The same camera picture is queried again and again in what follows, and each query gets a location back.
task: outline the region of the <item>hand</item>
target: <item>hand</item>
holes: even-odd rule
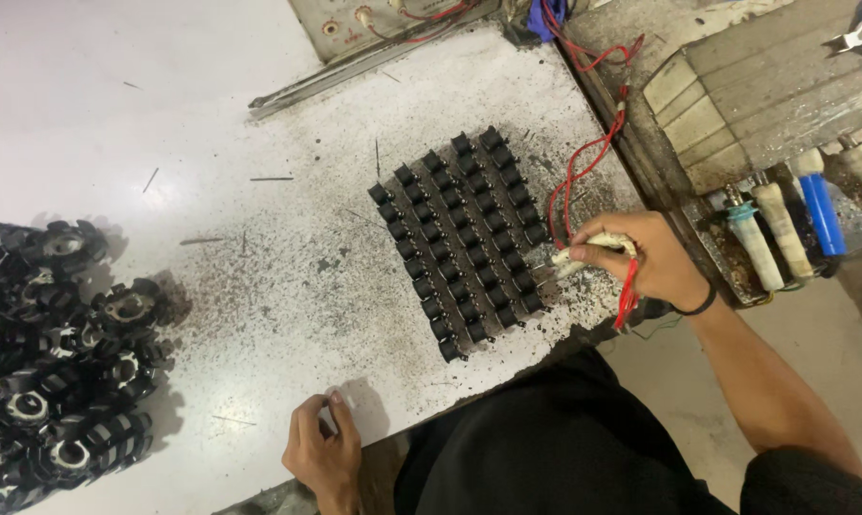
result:
[[[642,295],[671,302],[683,311],[697,310],[708,298],[710,285],[688,253],[655,211],[600,215],[585,222],[571,239],[571,259],[606,268],[625,280],[630,258],[606,247],[585,245],[599,233],[628,235],[641,254],[634,289]]]
[[[339,434],[333,434],[318,415],[326,404]],[[334,391],[329,397],[314,395],[291,413],[282,464],[313,490],[323,515],[358,512],[361,437],[340,392]]]

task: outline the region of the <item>white table surface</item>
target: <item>white table surface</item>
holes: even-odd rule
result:
[[[493,123],[529,128],[509,135],[554,162],[522,167],[544,197],[601,135],[553,47],[518,51],[478,23],[247,122],[250,99],[317,69],[281,1],[0,4],[0,220],[92,220],[113,241],[95,288],[169,272],[192,301],[164,330],[180,348],[144,403],[154,453],[28,513],[226,508],[290,478],[279,460],[306,396],[341,388],[368,444],[509,380],[572,322],[615,312],[617,282],[588,272],[551,313],[447,365],[366,194],[375,138],[385,181]],[[614,153],[579,191],[594,184],[618,209],[641,206]],[[179,245],[193,238],[223,240]]]

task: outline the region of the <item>person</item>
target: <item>person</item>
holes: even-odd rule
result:
[[[862,514],[862,464],[826,404],[711,290],[658,213],[586,222],[572,258],[624,280],[628,258],[585,244],[631,237],[634,287],[687,316],[739,428],[757,452],[743,514]],[[339,432],[322,427],[328,404]],[[360,440],[339,392],[294,411],[282,463],[323,515],[358,508]],[[411,433],[394,488],[397,515],[733,513],[696,480],[654,416],[594,349],[447,413]]]

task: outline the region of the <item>metal control panel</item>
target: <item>metal control panel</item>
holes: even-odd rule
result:
[[[356,18],[356,11],[369,9],[375,30],[395,39],[414,29],[427,26],[434,30],[441,22],[407,18],[400,6],[417,17],[430,17],[457,6],[460,0],[289,0],[301,25],[307,31],[321,61],[331,64],[368,49],[379,49],[393,41],[372,34]],[[488,14],[500,5],[498,0],[483,0],[461,21]]]

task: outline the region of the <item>black wristband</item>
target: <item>black wristband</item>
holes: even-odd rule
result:
[[[708,287],[711,288],[711,291],[708,292],[708,298],[705,299],[704,303],[701,304],[697,310],[683,311],[683,310],[680,310],[679,308],[677,308],[673,304],[670,304],[670,305],[673,306],[673,310],[675,312],[681,314],[682,316],[693,316],[696,314],[701,314],[701,313],[705,312],[706,310],[708,310],[708,308],[711,307],[711,304],[714,303],[714,299],[717,298],[717,290],[714,289],[714,285],[711,284],[710,281],[708,282]]]

